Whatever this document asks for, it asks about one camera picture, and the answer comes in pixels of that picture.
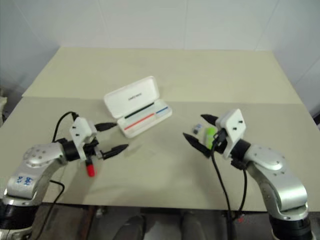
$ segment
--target green marker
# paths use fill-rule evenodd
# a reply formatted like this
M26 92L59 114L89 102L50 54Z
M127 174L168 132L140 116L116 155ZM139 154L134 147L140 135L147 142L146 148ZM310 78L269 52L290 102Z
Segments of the green marker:
M208 149L212 148L212 142L214 141L214 135L217 133L215 127L208 127L205 131L205 146Z

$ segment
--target red cap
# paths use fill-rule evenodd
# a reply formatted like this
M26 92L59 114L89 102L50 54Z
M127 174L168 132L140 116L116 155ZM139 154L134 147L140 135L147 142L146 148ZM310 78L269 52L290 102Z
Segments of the red cap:
M95 168L93 164L89 164L86 166L86 172L88 173L89 177L95 176Z

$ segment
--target white wall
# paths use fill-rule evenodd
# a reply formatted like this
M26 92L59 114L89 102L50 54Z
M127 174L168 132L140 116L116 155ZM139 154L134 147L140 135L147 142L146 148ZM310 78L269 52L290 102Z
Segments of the white wall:
M319 0L0 0L0 8L1 85L15 98L59 46L272 50L309 111L320 111Z

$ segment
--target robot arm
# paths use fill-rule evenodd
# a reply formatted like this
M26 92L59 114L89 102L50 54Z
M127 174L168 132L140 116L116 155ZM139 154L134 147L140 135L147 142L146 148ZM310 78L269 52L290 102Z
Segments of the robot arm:
M315 240L308 219L307 192L301 181L288 168L285 157L271 148L250 144L242 139L246 124L239 109L217 118L201 115L224 135L215 149L225 159L232 158L234 167L245 166L258 183L269 213L272 236L275 240ZM210 149L186 133L185 138L207 158Z
M72 141L35 145L25 152L16 172L11 176L0 202L0 240L31 239L32 224L39 205L47 192L52 175L70 161L107 159L128 147L119 145L108 152L98 149L96 134L114 127L114 123L93 125L83 117L77 117L70 133Z

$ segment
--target white plastic bracket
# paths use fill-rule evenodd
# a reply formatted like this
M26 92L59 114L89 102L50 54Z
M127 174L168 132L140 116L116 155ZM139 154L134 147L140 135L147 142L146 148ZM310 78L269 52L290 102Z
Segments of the white plastic bracket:
M85 161L87 156L84 151L84 145L91 143L97 135L94 123L84 117L77 117L69 131L80 159Z
M233 109L219 117L215 124L219 130L225 129L227 132L227 145L223 152L223 158L228 159L232 149L245 134L246 124L244 117L240 109Z

